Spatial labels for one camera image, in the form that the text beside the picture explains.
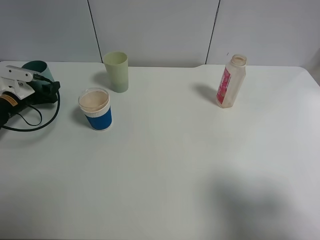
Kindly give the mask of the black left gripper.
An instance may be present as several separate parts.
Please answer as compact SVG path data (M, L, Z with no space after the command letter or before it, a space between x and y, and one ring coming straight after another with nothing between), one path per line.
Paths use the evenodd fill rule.
M60 93L59 81L42 81L40 88L31 86L19 86L14 88L17 97L15 108L26 108L31 105L54 104L58 101Z

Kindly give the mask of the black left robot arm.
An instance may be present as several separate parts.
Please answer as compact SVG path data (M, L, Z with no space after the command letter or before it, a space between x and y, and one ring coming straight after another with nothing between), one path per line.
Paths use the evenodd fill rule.
M61 96L60 88L61 84L58 81L32 81L26 83L34 92L23 98L19 99L16 93L5 90L0 94L0 128L5 130L10 130L14 132L35 132L43 129L50 125L58 116L60 106L61 106ZM45 105L45 104L56 104L56 110L52 118L46 123L42 123L43 115L35 106ZM40 121L37 124L32 124L26 121L25 123L32 128L29 129L19 129L14 127L6 126L8 121L14 116L22 116L21 112L26 108L31 108L35 110L40 117Z

